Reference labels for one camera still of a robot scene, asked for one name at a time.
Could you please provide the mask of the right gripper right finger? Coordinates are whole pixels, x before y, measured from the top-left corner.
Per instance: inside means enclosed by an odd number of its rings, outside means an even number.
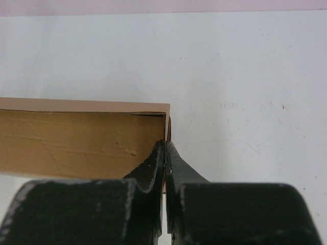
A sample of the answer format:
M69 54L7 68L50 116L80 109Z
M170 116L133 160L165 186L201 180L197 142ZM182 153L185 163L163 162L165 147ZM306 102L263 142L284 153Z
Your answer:
M213 183L165 146L172 244L321 244L300 193L284 183Z

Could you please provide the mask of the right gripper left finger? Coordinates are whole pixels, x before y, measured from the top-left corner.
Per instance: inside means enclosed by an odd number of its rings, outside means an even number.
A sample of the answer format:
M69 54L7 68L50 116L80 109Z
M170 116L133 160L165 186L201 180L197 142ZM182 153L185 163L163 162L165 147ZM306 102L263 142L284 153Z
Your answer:
M164 143L121 179L24 184L1 224L1 244L157 244Z

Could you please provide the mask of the cardboard box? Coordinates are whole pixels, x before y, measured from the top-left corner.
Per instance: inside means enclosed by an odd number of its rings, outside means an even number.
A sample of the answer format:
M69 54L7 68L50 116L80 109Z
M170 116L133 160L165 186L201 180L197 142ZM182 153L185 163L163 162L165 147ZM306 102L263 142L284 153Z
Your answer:
M1 173L120 179L171 137L170 105L1 98Z

